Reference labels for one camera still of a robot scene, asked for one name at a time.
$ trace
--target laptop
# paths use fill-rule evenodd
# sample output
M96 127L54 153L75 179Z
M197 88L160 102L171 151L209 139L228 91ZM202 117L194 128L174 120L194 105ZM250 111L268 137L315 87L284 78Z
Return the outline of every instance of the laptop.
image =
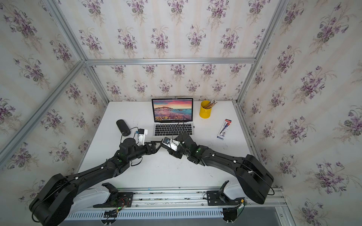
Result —
M153 98L154 136L177 136L184 131L194 134L194 98Z

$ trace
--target laptop screen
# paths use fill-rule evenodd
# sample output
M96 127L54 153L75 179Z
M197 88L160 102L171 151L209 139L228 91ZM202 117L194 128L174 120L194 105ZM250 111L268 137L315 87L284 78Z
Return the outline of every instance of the laptop screen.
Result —
M155 122L192 121L193 98L152 99Z

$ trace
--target laptop keyboard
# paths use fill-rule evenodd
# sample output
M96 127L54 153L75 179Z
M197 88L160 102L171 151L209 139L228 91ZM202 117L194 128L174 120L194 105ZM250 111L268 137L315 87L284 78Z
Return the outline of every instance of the laptop keyboard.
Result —
M192 135L192 124L185 123L184 124L157 124L155 128L155 136L175 136L182 134L185 132L188 135Z

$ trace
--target yellow pencil holder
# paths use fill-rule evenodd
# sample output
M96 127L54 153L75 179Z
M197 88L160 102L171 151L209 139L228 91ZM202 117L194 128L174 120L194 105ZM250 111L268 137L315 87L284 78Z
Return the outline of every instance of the yellow pencil holder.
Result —
M201 107L200 107L200 117L203 119L207 119L210 117L211 115L211 109L205 109L204 107L206 107L208 104L210 103L210 101L203 101L201 102Z

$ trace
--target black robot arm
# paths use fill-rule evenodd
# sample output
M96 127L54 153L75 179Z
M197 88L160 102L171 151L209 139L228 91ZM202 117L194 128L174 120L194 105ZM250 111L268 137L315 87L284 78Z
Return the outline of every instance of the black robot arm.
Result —
M179 135L175 140L180 144L177 152L168 149L171 155L177 158L186 155L195 164L213 166L230 173L237 178L251 200L259 204L265 202L274 177L254 156L248 154L243 158L216 152L207 146L197 145L187 133Z
M155 154L160 148L156 148L156 143L151 141L137 146L133 138L127 138L114 156L103 164L78 174L52 176L29 205L30 211L44 226L60 224L69 214L75 196L105 179L122 174L132 160Z

